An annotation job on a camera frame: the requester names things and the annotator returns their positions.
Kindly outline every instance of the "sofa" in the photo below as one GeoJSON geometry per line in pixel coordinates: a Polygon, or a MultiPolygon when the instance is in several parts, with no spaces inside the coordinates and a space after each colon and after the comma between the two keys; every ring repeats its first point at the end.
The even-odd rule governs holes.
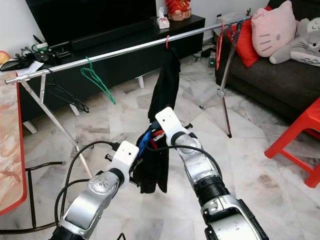
{"type": "MultiPolygon", "coordinates": [[[[268,6],[275,9],[284,1],[270,0],[268,6]]],[[[291,2],[296,20],[320,17],[320,0],[291,2]]],[[[220,67],[215,71],[218,85],[221,85],[230,49],[231,42],[224,37],[220,67]]],[[[246,67],[235,54],[227,86],[245,93],[293,122],[320,97],[320,67],[293,60],[272,64],[268,57],[261,57],[252,66],[246,67]]]]}

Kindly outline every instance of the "marble floor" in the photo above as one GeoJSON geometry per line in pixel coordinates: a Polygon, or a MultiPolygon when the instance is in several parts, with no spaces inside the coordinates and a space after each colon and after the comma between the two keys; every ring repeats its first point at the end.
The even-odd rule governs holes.
{"type": "MultiPolygon", "coordinates": [[[[85,101],[90,113],[75,116],[68,107],[55,112],[73,137],[86,145],[96,140],[127,140],[135,143],[148,125],[147,113],[159,71],[144,76],[144,89],[131,80],[111,89],[116,105],[98,94],[85,101]]],[[[318,240],[320,236],[320,185],[309,188],[303,170],[281,156],[268,159],[264,151],[289,126],[278,114],[253,99],[226,89],[226,104],[233,138],[225,133],[218,85],[209,74],[207,59],[190,56],[181,60],[180,88],[175,112],[219,163],[229,191],[243,199],[271,240],[318,240]]],[[[54,203],[62,188],[66,169],[75,155],[71,143],[46,117],[34,119],[38,133],[24,129],[26,166],[52,161],[66,165],[50,166],[32,172],[37,224],[54,220],[54,203]]],[[[320,141],[302,133],[287,149],[311,165],[320,160],[320,141]]],[[[88,149],[84,156],[93,173],[109,162],[106,145],[88,149]]],[[[86,178],[81,162],[75,164],[71,180],[86,178]]],[[[86,187],[75,185],[68,191],[69,204],[86,187]]],[[[30,228],[27,199],[17,209],[0,217],[1,229],[30,228]]],[[[119,191],[104,211],[91,239],[116,240],[123,232],[127,240],[204,240],[205,224],[200,206],[185,175],[183,163],[170,151],[168,192],[157,189],[140,194],[130,184],[119,191]]],[[[24,235],[0,235],[1,240],[49,239],[54,228],[24,235]]]]}

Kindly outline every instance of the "green hanger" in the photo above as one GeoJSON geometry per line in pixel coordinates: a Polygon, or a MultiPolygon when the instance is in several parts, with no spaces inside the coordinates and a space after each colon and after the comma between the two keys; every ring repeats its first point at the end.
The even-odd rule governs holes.
{"type": "Polygon", "coordinates": [[[81,68],[81,74],[83,76],[85,76],[87,79],[89,79],[91,82],[93,82],[95,85],[97,85],[105,93],[105,95],[111,100],[111,102],[113,102],[113,104],[116,104],[116,101],[112,97],[112,95],[111,95],[110,91],[108,90],[108,88],[106,87],[106,85],[104,85],[104,83],[101,81],[100,77],[98,77],[98,75],[95,73],[90,59],[87,56],[85,58],[89,61],[90,68],[86,68],[86,67],[81,68]]]}

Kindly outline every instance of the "red pillow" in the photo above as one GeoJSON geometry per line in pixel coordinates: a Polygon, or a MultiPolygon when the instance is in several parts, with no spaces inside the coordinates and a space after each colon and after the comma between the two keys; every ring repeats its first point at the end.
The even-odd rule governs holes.
{"type": "MultiPolygon", "coordinates": [[[[266,6],[265,10],[270,11],[272,8],[270,6],[266,6]]],[[[236,32],[236,27],[236,24],[231,26],[233,33],[236,32]]],[[[231,34],[229,30],[227,31],[227,37],[231,41],[231,34]]],[[[235,50],[247,68],[251,67],[251,65],[260,58],[252,44],[251,19],[243,23],[235,50]]]]}

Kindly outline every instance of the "white wall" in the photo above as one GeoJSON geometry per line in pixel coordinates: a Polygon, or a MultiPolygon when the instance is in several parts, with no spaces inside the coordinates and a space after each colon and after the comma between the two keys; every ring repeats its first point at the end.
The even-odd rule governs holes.
{"type": "MultiPolygon", "coordinates": [[[[165,0],[155,0],[157,12],[165,6],[165,0]]],[[[251,8],[254,13],[264,8],[269,0],[191,0],[192,13],[205,19],[205,25],[216,22],[218,14],[246,12],[251,8]]],[[[25,0],[0,0],[0,50],[7,51],[12,57],[20,53],[20,48],[30,47],[35,43],[32,35],[43,38],[25,0]]],[[[204,39],[211,37],[210,32],[204,39]]]]}
{"type": "Polygon", "coordinates": [[[0,50],[11,57],[21,48],[35,44],[32,35],[43,35],[25,0],[0,0],[0,50]]]}

